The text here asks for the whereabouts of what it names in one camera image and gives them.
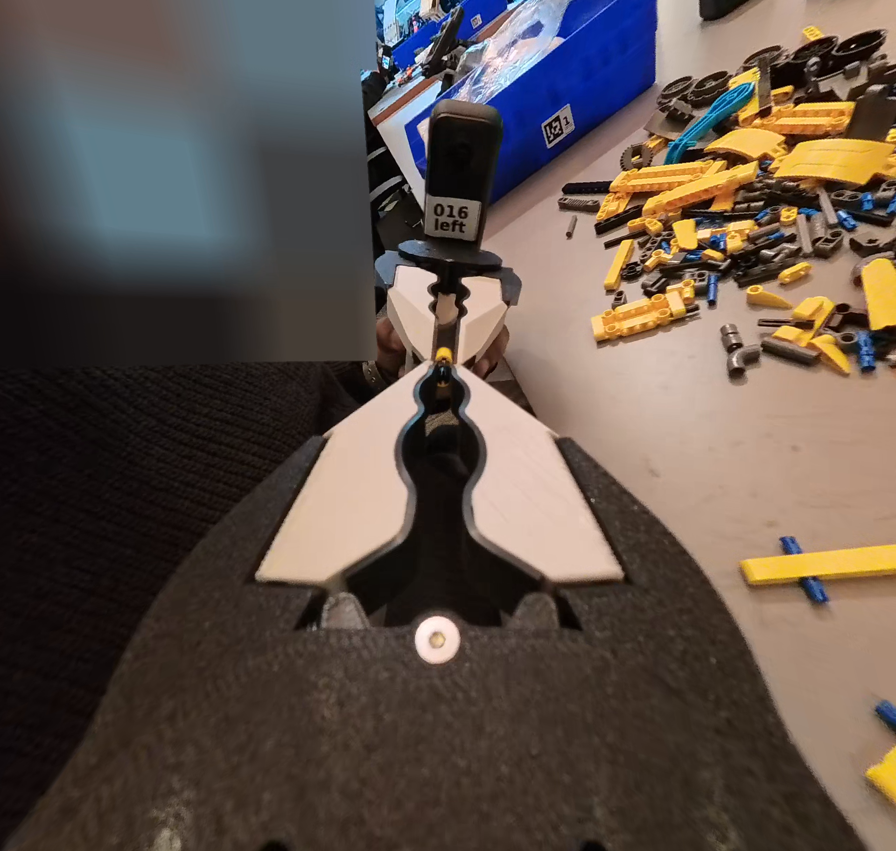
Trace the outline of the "yellow holed beam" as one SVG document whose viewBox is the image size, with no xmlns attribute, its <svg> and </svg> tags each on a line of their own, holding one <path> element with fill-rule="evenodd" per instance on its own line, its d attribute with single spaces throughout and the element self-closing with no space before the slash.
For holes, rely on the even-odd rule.
<svg viewBox="0 0 896 851">
<path fill-rule="evenodd" d="M 865 773 L 867 781 L 890 803 L 896 802 L 896 748 L 892 747 L 882 760 L 871 767 Z"/>
<path fill-rule="evenodd" d="M 895 544 L 781 554 L 741 561 L 746 583 L 754 587 L 797 583 L 802 579 L 859 579 L 895 575 Z"/>
</svg>

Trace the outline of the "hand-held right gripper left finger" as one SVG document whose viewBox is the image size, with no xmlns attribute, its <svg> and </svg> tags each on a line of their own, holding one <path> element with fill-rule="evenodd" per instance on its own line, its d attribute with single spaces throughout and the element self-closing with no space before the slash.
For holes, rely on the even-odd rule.
<svg viewBox="0 0 896 851">
<path fill-rule="evenodd" d="M 418 387 L 432 366 L 414 367 L 325 433 L 255 571 L 258 583 L 348 591 L 367 611 L 386 609 L 403 592 L 415 568 L 399 548 L 417 492 L 402 443 L 425 412 Z"/>
</svg>

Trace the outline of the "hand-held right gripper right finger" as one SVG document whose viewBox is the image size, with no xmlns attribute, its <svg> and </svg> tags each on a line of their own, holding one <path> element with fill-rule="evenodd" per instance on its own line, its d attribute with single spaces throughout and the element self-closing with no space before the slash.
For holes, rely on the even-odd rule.
<svg viewBox="0 0 896 851">
<path fill-rule="evenodd" d="M 533 592 L 624 581 L 559 437 L 470 370 L 455 367 L 452 377 L 469 470 L 465 569 L 476 589 L 498 608 L 516 608 Z"/>
</svg>

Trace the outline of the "pile of yellow grey bricks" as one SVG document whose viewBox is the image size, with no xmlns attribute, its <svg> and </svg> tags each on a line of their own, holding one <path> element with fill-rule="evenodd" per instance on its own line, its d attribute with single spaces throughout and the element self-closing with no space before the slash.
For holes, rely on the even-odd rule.
<svg viewBox="0 0 896 851">
<path fill-rule="evenodd" d="M 686 75 L 667 84 L 626 148 L 598 214 L 610 255 L 608 300 L 596 314 L 669 290 L 691 290 L 714 310 L 724 281 L 760 318 L 757 343 L 733 324 L 725 355 L 762 355 L 841 375 L 894 370 L 894 58 L 888 33 L 845 39 L 803 30 L 802 46 L 749 55 L 734 73 Z M 726 91 L 756 83 L 752 100 L 675 165 L 667 146 Z M 643 335 L 616 342 L 632 341 Z"/>
</svg>

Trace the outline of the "blue storage bin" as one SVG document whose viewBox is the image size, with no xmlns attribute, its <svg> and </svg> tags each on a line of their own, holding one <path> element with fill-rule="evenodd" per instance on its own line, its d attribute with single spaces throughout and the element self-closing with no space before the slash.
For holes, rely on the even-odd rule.
<svg viewBox="0 0 896 851">
<path fill-rule="evenodd" d="M 658 0 L 572 0 L 551 50 L 487 105 L 503 141 L 493 199 L 655 82 Z"/>
</svg>

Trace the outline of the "teal curved panel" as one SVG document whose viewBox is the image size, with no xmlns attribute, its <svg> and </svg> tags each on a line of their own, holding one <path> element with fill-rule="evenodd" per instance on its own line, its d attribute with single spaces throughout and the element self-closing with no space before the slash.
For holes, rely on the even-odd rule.
<svg viewBox="0 0 896 851">
<path fill-rule="evenodd" d="M 755 91 L 756 83 L 747 82 L 738 84 L 721 95 L 703 116 L 692 122 L 676 140 L 669 143 L 664 165 L 681 162 L 687 151 L 694 148 L 699 140 L 745 107 L 752 100 Z"/>
</svg>

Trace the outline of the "person's left hand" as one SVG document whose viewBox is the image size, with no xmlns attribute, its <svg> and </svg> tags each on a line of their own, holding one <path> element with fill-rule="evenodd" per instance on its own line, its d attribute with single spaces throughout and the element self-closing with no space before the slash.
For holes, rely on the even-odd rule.
<svg viewBox="0 0 896 851">
<path fill-rule="evenodd" d="M 377 318 L 375 336 L 377 345 L 376 367 L 380 375 L 388 383 L 392 383 L 404 371 L 406 348 L 398 332 L 386 316 Z M 479 378 L 486 379 L 497 368 L 504 357 L 509 340 L 509 330 L 504 326 L 482 357 L 471 366 L 471 371 Z"/>
</svg>

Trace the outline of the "yellow brick assembly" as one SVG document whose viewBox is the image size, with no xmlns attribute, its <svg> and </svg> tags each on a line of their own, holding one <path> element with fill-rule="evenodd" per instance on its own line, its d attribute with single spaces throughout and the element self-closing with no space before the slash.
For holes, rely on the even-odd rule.
<svg viewBox="0 0 896 851">
<path fill-rule="evenodd" d="M 691 290 L 669 290 L 611 308 L 591 319 L 597 344 L 616 342 L 664 329 L 700 313 Z"/>
</svg>

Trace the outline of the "person's black sweater torso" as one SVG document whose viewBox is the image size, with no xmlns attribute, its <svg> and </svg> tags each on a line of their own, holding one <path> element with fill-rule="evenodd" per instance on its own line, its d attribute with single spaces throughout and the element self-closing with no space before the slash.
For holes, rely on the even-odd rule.
<svg viewBox="0 0 896 851">
<path fill-rule="evenodd" d="M 2 841 L 185 556 L 371 395 L 352 362 L 2 371 Z"/>
</svg>

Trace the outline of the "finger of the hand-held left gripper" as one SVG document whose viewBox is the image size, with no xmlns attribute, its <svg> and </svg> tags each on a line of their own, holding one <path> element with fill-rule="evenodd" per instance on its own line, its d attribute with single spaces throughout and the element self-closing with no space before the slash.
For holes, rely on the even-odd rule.
<svg viewBox="0 0 896 851">
<path fill-rule="evenodd" d="M 461 279 L 448 322 L 448 346 L 455 364 L 480 360 L 504 328 L 508 304 L 499 278 Z"/>
<path fill-rule="evenodd" d="M 436 317 L 434 273 L 419 266 L 398 265 L 387 292 L 387 316 L 398 333 L 407 355 L 420 362 L 434 360 Z"/>
</svg>

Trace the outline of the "clear plastic bags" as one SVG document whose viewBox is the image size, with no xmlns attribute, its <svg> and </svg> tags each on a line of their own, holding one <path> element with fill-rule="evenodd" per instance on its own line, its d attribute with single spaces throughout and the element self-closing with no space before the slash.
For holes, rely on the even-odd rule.
<svg viewBox="0 0 896 851">
<path fill-rule="evenodd" d="M 487 104 L 548 54 L 572 0 L 526 0 L 489 39 L 467 49 L 450 97 Z"/>
</svg>

